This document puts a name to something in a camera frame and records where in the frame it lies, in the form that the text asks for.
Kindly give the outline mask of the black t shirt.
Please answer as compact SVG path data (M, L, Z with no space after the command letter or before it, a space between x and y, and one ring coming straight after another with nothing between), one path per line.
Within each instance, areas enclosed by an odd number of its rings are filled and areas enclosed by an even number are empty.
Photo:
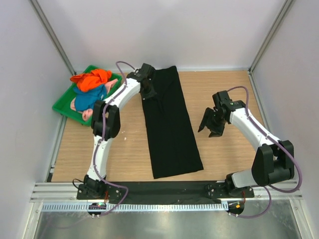
M156 70L156 95L142 101L155 179L203 170L176 66Z

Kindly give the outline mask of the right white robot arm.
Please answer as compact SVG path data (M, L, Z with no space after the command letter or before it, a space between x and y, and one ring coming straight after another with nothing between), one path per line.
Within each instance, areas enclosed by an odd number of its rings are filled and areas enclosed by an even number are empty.
M238 128L255 150L250 169L226 176L224 190L228 196L236 197L249 187L271 186L294 178L293 145L272 135L250 110L240 108L227 115L224 108L206 108L198 130L206 127L210 130L209 137L220 137L227 122Z

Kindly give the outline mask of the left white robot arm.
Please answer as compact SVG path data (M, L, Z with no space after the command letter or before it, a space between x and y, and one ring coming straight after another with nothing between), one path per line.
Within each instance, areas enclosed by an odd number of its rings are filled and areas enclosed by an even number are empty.
M91 121L94 149L89 170L78 186L77 199L101 199L106 196L110 186L106 181L107 160L113 140L121 128L120 111L137 94L141 94L144 100L156 95L154 74L154 70L130 72L122 86L95 104Z

